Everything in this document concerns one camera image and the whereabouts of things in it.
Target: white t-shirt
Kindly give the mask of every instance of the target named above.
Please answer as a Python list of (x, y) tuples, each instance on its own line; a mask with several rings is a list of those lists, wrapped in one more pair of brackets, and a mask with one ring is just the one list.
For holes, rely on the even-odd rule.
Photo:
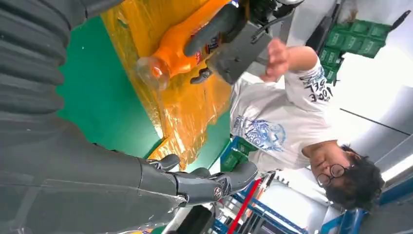
[(276, 83), (244, 79), (232, 88), (231, 133), (260, 149), (248, 157), (261, 173), (306, 167), (304, 147), (337, 139), (332, 128), (333, 95), (320, 62), (284, 78), (285, 90), (276, 88)]

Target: man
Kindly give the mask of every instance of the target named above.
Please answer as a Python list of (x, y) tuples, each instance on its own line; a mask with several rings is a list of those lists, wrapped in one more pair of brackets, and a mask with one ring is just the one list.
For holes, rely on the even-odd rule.
[[(367, 157), (338, 145), (333, 95), (317, 54), (310, 47), (287, 48), (279, 39), (268, 53), (265, 82), (240, 79), (233, 87), (231, 133), (260, 149), (249, 155), (260, 172), (311, 165), (331, 201), (369, 209), (384, 181)], [(285, 90), (277, 89), (274, 82), (284, 74)]]

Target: green storage bin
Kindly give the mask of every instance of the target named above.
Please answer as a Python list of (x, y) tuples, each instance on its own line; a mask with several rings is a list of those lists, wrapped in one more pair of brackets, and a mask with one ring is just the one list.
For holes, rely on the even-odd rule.
[(356, 54), (373, 59), (385, 44), (382, 40), (366, 38)]
[(381, 23), (355, 20), (350, 28), (350, 32), (385, 41), (390, 32), (390, 27), (390, 25)]
[(238, 138), (237, 150), (244, 155), (249, 155), (250, 152), (257, 151), (258, 148), (240, 137)]
[(351, 26), (351, 23), (336, 23), (332, 30), (337, 32), (349, 32)]
[(337, 30), (333, 30), (328, 35), (325, 45), (331, 48), (340, 49), (346, 40), (346, 34)]
[(357, 36), (354, 34), (348, 34), (345, 37), (344, 43), (341, 45), (341, 50), (357, 54), (363, 46), (365, 37)]
[(355, 20), (351, 25), (350, 32), (368, 36), (372, 25), (373, 25), (372, 22), (363, 21), (363, 20)]
[(390, 25), (374, 23), (369, 31), (369, 37), (385, 41), (390, 32)]
[(327, 79), (327, 84), (335, 84), (337, 80), (337, 68), (323, 66), (324, 68), (324, 76)]
[(340, 63), (340, 54), (340, 50), (324, 47), (320, 55), (320, 62), (327, 66), (337, 66)]
[(224, 161), (221, 162), (221, 172), (231, 172), (239, 163), (248, 161), (248, 156), (238, 151), (231, 149)]

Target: black hair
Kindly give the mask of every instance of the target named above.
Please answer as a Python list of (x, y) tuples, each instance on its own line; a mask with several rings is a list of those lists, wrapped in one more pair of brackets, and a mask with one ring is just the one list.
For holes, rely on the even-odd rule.
[(343, 175), (344, 186), (326, 187), (326, 196), (330, 201), (340, 204), (347, 210), (362, 208), (369, 211), (384, 186), (380, 169), (368, 160), (368, 156), (360, 156), (349, 145), (343, 145), (341, 149), (360, 158), (350, 157), (353, 166)]

